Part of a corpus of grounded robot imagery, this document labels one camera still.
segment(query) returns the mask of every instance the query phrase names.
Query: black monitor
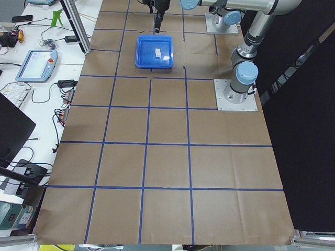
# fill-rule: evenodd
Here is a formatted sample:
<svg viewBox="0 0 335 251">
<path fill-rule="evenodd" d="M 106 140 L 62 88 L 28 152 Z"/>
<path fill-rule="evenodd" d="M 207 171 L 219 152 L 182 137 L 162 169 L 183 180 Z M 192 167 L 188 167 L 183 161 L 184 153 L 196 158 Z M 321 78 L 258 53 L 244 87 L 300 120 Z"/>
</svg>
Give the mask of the black monitor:
<svg viewBox="0 0 335 251">
<path fill-rule="evenodd" d="M 25 185 L 38 185 L 47 169 L 24 159 L 16 166 L 27 168 L 24 174 L 7 169 L 11 161 L 30 137 L 36 124 L 0 93 L 0 175 Z"/>
</svg>

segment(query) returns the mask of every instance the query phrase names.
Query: white and blue device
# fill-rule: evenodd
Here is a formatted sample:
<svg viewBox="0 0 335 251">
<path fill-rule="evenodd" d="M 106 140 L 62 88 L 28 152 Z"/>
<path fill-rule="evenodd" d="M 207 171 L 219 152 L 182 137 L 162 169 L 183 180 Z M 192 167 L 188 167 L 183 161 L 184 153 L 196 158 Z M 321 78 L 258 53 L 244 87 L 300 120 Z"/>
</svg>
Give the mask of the white and blue device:
<svg viewBox="0 0 335 251">
<path fill-rule="evenodd" d="M 15 78 L 17 82 L 46 82 L 56 65 L 56 50 L 30 50 Z"/>
<path fill-rule="evenodd" d="M 38 5 L 53 5 L 55 0 L 28 0 L 30 4 L 38 4 Z"/>
</svg>

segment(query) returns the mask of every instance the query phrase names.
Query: blue plastic bin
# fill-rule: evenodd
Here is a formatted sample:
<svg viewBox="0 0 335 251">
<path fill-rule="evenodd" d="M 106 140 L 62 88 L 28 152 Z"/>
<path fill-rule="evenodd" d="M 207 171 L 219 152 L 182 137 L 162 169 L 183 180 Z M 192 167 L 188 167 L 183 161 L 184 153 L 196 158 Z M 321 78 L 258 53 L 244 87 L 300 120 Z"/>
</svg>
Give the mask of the blue plastic bin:
<svg viewBox="0 0 335 251">
<path fill-rule="evenodd" d="M 139 68 L 171 68 L 173 66 L 172 37 L 169 35 L 139 35 L 135 65 Z"/>
</svg>

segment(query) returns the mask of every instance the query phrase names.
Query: white mounting plate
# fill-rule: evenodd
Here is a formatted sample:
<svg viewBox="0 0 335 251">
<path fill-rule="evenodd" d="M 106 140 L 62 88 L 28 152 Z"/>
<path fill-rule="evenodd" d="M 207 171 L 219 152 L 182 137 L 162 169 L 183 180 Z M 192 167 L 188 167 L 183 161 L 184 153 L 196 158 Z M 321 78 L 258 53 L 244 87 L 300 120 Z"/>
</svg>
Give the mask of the white mounting plate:
<svg viewBox="0 0 335 251">
<path fill-rule="evenodd" d="M 237 29 L 237 25 L 231 25 L 229 27 L 223 26 L 222 28 L 218 29 L 213 25 L 213 19 L 215 15 L 213 14 L 205 14 L 206 19 L 206 27 L 208 34 L 226 34 L 226 35 L 238 35 L 239 30 Z"/>
<path fill-rule="evenodd" d="M 230 82 L 230 79 L 214 80 L 218 111 L 258 111 L 255 96 L 253 94 L 248 95 L 247 99 L 241 104 L 233 104 L 225 99 L 224 89 L 227 85 L 230 85 Z"/>
</svg>

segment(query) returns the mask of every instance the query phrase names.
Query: orange object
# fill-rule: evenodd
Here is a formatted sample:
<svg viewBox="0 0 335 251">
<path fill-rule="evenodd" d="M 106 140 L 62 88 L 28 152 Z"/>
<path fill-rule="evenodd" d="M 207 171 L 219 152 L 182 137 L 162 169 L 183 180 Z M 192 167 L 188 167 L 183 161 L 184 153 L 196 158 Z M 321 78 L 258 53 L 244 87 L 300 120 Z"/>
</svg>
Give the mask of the orange object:
<svg viewBox="0 0 335 251">
<path fill-rule="evenodd" d="M 23 30 L 19 30 L 18 34 L 17 34 L 17 37 L 19 39 L 19 42 L 20 43 L 23 43 L 23 41 L 25 40 L 25 36 L 23 34 Z"/>
</svg>

